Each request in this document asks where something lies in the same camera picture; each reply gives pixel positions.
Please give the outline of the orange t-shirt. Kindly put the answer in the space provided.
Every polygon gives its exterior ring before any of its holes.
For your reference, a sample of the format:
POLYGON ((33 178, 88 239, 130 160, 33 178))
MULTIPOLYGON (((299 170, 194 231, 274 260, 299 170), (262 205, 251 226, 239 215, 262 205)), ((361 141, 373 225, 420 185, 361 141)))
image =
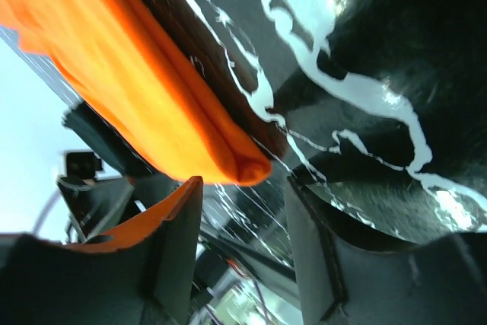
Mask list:
POLYGON ((1 23, 171 178, 252 186, 271 174, 141 0, 1 0, 1 23))

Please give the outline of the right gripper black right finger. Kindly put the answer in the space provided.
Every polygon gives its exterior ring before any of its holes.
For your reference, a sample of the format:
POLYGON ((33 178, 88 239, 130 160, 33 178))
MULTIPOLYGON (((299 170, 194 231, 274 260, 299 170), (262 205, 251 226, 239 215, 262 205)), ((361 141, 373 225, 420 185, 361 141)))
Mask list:
POLYGON ((484 324, 486 235, 413 244, 289 179, 285 211, 306 324, 484 324))

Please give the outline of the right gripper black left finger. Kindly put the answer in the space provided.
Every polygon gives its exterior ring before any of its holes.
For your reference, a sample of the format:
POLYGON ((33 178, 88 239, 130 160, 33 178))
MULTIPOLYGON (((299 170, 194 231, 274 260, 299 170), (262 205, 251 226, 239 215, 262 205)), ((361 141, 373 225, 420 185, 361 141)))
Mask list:
POLYGON ((84 244, 1 237, 3 324, 185 324, 201 177, 84 244))

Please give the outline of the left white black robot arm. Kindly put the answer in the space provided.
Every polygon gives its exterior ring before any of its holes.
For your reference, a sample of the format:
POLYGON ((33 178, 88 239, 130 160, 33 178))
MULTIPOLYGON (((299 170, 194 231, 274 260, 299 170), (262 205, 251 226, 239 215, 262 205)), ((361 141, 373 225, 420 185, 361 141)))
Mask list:
POLYGON ((180 185, 142 158, 87 103, 71 108, 63 126, 88 145, 65 153, 65 174, 57 181, 78 241, 131 219, 180 185))

